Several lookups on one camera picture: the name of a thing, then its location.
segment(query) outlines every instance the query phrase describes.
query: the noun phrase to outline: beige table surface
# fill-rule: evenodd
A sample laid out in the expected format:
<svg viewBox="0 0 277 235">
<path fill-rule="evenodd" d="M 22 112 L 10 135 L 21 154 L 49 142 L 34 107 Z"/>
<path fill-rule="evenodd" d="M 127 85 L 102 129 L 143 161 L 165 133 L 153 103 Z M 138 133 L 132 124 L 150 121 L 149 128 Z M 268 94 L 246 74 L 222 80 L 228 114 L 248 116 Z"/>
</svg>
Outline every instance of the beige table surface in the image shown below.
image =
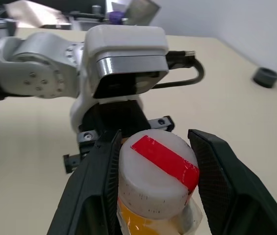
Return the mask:
<svg viewBox="0 0 277 235">
<path fill-rule="evenodd" d="M 73 41 L 83 41 L 85 34 L 21 29 L 18 36 L 26 38 L 35 31 L 53 32 Z M 176 123 L 174 133 L 186 141 L 190 128 L 228 141 L 277 201 L 277 86 L 265 89 L 251 82 L 256 65 L 216 39 L 168 36 L 168 42 L 171 50 L 195 50 L 206 77 L 193 86 L 141 95 L 147 118 L 170 115 Z M 175 70 L 164 80 L 195 75 L 193 70 Z M 78 153 L 69 122 L 73 101 L 0 101 L 0 234 L 47 233 L 68 179 L 62 155 Z M 202 209 L 197 191 L 194 199 Z M 197 234 L 211 234 L 205 216 Z"/>
</svg>

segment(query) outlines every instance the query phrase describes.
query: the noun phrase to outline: bolt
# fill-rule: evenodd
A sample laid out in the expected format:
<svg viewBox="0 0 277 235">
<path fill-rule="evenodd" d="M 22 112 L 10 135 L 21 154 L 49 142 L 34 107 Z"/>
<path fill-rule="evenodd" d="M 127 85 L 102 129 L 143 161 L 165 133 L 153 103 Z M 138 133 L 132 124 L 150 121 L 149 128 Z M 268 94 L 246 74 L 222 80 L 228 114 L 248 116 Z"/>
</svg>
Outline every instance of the bolt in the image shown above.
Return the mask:
<svg viewBox="0 0 277 235">
<path fill-rule="evenodd" d="M 92 134 L 86 133 L 86 134 L 84 135 L 84 139 L 85 139 L 86 141 L 91 141 L 92 138 L 93 138 Z"/>
<path fill-rule="evenodd" d="M 159 123 L 160 125 L 164 125 L 164 124 L 165 124 L 165 121 L 164 121 L 163 119 L 159 119 L 159 120 L 158 120 L 158 123 Z"/>
</svg>

